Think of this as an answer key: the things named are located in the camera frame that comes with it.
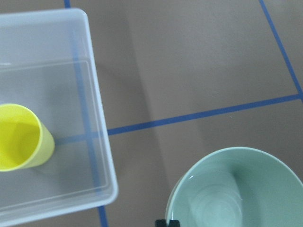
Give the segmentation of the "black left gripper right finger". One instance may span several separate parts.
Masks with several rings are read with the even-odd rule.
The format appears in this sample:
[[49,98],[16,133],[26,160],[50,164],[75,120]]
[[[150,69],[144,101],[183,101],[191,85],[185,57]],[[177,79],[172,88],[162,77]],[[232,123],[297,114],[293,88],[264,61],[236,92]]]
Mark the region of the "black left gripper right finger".
[[179,220],[170,220],[169,227],[180,227],[180,221]]

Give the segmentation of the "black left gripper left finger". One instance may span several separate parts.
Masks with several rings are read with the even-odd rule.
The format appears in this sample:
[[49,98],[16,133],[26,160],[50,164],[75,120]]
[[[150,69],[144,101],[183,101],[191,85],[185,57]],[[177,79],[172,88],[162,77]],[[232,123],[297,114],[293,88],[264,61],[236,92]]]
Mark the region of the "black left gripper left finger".
[[167,227],[167,222],[165,219],[155,220],[155,227]]

